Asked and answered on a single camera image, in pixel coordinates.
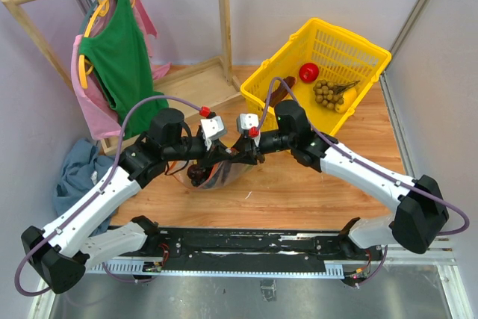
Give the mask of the clear zip bag orange zipper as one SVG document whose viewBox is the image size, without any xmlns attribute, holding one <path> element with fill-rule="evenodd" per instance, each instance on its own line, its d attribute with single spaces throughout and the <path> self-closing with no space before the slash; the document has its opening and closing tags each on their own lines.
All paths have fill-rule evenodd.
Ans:
<svg viewBox="0 0 478 319">
<path fill-rule="evenodd" d="M 187 177 L 188 168 L 185 170 L 179 169 L 183 163 L 184 162 L 180 160 L 171 162 L 168 173 L 172 175 L 174 179 L 182 183 L 186 188 L 201 191 L 224 188 L 225 186 L 228 186 L 232 182 L 239 179 L 242 175 L 251 171 L 253 167 L 257 165 L 232 163 L 231 161 L 220 162 L 215 164 L 213 167 L 209 167 L 211 168 L 211 174 L 204 183 L 202 183 L 199 187 L 194 187 Z"/>
</svg>

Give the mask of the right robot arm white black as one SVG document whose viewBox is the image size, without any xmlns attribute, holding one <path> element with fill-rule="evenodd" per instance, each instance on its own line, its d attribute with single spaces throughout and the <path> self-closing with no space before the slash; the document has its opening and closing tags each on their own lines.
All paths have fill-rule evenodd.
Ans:
<svg viewBox="0 0 478 319">
<path fill-rule="evenodd" d="M 373 219 L 352 219 L 338 241 L 343 257 L 357 258 L 374 245 L 399 244 L 416 254 L 428 250 L 449 219 L 436 180 L 394 173 L 357 155 L 334 137 L 313 129 L 304 109 L 293 100 L 276 106 L 276 119 L 277 130 L 260 131 L 256 114 L 240 114 L 236 150 L 253 162 L 288 150 L 304 167 L 354 185 L 391 212 Z"/>
</svg>

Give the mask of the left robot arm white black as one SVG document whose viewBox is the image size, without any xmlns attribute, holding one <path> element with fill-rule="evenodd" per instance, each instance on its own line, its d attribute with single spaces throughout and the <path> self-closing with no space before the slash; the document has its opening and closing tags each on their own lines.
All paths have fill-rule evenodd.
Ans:
<svg viewBox="0 0 478 319">
<path fill-rule="evenodd" d="M 200 111 L 199 130 L 192 135 L 184 114 L 164 108 L 149 129 L 115 157 L 106 174 L 76 204 L 39 229 L 21 236 L 24 263 L 29 263 L 56 294 L 74 287 L 87 270 L 125 253 L 155 254 L 160 248 L 158 225 L 144 216 L 117 229 L 94 235 L 96 229 L 126 200 L 138 194 L 174 161 L 198 161 L 206 167 L 230 158 L 220 141 L 227 132 L 222 118 L 207 108 Z"/>
</svg>

